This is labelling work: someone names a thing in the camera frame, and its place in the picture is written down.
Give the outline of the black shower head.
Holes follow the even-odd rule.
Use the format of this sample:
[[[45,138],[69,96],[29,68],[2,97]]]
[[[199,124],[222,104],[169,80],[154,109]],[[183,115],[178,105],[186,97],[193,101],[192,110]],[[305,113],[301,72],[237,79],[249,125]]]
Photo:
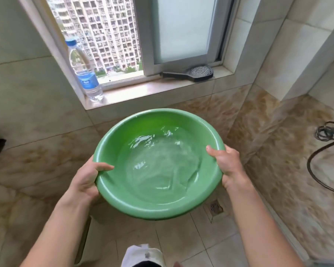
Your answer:
[[[163,71],[160,72],[160,76],[167,79],[201,82],[211,79],[214,76],[214,72],[209,65],[204,64],[188,68],[182,72]]]

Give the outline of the person's right hand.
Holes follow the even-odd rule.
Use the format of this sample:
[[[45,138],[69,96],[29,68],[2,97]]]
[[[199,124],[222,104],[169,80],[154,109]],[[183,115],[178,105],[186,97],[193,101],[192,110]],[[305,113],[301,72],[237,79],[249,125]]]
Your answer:
[[[226,151],[225,162],[217,164],[223,173],[222,185],[227,191],[240,190],[252,185],[240,160],[237,150],[224,145]]]

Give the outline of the metal floor drain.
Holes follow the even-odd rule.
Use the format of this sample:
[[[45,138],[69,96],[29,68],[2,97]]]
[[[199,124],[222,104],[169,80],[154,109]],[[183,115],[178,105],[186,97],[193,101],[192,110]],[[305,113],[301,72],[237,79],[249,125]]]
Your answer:
[[[224,212],[224,209],[219,203],[218,199],[215,199],[214,201],[209,203],[209,211],[212,217],[215,217],[219,214],[222,214]]]

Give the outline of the person's right forearm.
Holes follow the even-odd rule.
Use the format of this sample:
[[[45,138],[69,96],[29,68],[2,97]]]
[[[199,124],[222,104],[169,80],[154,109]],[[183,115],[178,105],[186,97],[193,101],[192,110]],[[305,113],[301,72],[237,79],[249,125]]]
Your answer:
[[[251,183],[226,190],[250,267],[305,267]]]

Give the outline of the person's left forearm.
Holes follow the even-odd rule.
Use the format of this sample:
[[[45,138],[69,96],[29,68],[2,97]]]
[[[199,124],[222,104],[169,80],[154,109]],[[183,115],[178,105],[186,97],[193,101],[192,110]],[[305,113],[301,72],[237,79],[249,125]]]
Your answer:
[[[96,188],[68,189],[19,267],[73,267],[90,205],[98,194]]]

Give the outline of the clear plastic water bottle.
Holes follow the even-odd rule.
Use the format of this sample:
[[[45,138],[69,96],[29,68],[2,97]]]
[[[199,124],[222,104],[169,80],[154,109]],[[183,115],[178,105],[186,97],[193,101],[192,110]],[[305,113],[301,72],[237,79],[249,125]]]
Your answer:
[[[68,47],[68,58],[77,79],[85,92],[85,95],[92,102],[99,102],[103,99],[102,87],[89,60],[87,54],[81,49],[73,38],[65,40]]]

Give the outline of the green plastic basin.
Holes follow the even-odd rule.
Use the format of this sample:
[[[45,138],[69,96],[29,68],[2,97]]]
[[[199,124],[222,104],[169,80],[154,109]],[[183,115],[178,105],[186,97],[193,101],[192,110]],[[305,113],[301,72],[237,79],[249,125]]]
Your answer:
[[[192,113],[159,108],[131,115],[100,140],[95,184],[118,211],[144,220],[166,220],[192,211],[213,193],[222,171],[206,146],[225,150],[207,121]]]

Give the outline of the white slipper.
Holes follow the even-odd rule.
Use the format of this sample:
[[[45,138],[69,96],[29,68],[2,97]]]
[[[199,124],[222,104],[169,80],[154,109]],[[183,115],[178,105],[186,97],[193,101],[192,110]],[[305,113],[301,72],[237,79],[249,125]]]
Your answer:
[[[132,245],[127,248],[121,267],[166,267],[163,253],[148,244]]]

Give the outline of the sliding window frame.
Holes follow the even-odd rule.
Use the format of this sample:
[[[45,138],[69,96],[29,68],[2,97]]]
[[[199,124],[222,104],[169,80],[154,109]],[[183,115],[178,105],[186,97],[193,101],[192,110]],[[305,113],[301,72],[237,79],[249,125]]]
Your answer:
[[[133,0],[145,76],[221,62],[237,0]]]

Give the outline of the person's left hand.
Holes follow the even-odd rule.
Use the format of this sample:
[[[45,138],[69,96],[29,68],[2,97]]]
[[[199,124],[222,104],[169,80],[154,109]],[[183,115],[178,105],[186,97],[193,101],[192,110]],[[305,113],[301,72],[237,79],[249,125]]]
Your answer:
[[[99,195],[95,184],[98,173],[95,172],[93,156],[91,156],[72,178],[71,184],[62,197],[64,201],[78,205],[90,205]]]

